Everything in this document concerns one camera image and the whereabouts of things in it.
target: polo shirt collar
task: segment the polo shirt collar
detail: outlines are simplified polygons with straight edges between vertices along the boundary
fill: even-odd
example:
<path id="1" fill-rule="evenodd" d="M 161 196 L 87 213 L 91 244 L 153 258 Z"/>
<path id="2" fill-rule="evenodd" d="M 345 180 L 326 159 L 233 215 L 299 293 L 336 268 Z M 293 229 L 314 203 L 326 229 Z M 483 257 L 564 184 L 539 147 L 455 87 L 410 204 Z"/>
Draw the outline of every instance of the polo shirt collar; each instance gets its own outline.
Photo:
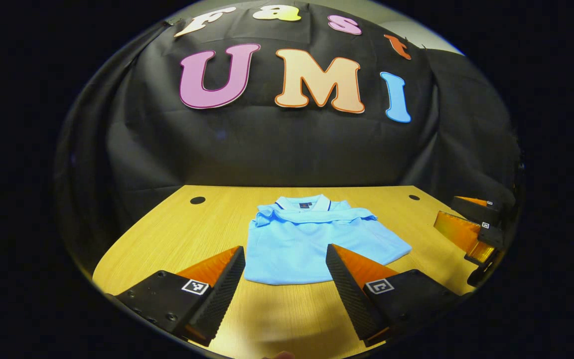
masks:
<path id="1" fill-rule="evenodd" d="M 300 206 L 298 206 L 298 203 L 302 202 L 315 202 L 309 209 L 310 211 L 328 211 L 331 207 L 331 201 L 323 194 L 303 198 L 280 197 L 278 200 L 276 200 L 276 204 L 278 204 L 282 209 L 291 209 L 296 211 L 303 210 L 300 208 Z"/>

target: light blue polo shirt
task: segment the light blue polo shirt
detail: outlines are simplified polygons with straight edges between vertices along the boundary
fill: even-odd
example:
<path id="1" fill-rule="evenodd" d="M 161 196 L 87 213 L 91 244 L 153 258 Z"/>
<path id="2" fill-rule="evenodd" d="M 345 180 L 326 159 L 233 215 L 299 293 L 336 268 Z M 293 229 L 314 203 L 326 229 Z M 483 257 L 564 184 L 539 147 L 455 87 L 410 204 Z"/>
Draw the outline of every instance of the light blue polo shirt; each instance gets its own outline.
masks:
<path id="1" fill-rule="evenodd" d="M 378 222 L 366 208 L 324 195 L 280 197 L 258 206 L 249 223 L 244 277 L 264 284 L 309 284 L 332 280 L 325 264 L 333 243 L 380 264 L 407 254 L 411 246 Z"/>

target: table surface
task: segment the table surface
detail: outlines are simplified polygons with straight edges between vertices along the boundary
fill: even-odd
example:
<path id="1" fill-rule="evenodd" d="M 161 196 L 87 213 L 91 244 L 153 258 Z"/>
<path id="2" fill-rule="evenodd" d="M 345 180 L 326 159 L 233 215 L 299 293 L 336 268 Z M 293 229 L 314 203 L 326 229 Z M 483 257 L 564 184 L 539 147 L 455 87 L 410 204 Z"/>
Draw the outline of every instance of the table surface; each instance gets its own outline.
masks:
<path id="1" fill-rule="evenodd" d="M 466 280 L 476 266 L 433 228 L 438 211 L 457 213 L 414 186 L 183 186 L 114 243 L 94 270 L 93 281 L 105 293 L 118 295 L 157 270 L 176 273 L 234 246 L 246 248 L 248 225 L 258 205 L 271 204 L 280 196 L 321 193 L 330 200 L 347 200 L 351 207 L 371 210 L 385 227 L 412 246 L 408 255 L 390 263 L 389 268 L 421 270 L 458 295 L 473 291 Z M 190 203 L 199 196 L 205 197 L 205 202 Z M 297 359 L 336 359 L 367 350 L 358 340 L 333 282 L 269 286 L 242 276 L 207 349 L 243 359 L 271 357 L 282 350 L 296 354 Z"/>

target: pink letter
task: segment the pink letter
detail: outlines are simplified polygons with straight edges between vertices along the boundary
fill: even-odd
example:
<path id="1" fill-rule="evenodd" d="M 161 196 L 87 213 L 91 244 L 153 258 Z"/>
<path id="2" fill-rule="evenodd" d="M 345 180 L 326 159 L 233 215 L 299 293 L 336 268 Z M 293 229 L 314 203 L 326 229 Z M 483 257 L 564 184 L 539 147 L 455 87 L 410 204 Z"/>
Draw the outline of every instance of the pink letter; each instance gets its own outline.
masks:
<path id="1" fill-rule="evenodd" d="M 193 109 L 212 109 L 236 100 L 245 91 L 249 78 L 251 54 L 260 50 L 257 43 L 244 43 L 227 48 L 232 56 L 230 78 L 223 88 L 207 90 L 203 87 L 203 75 L 207 60 L 214 57 L 214 51 L 203 51 L 190 55 L 180 62 L 183 74 L 180 78 L 180 100 Z"/>
<path id="2" fill-rule="evenodd" d="M 353 35 L 362 34 L 362 30 L 358 27 L 358 23 L 350 18 L 339 16 L 337 14 L 330 14 L 328 19 L 330 21 L 329 26 L 334 30 L 347 32 Z"/>

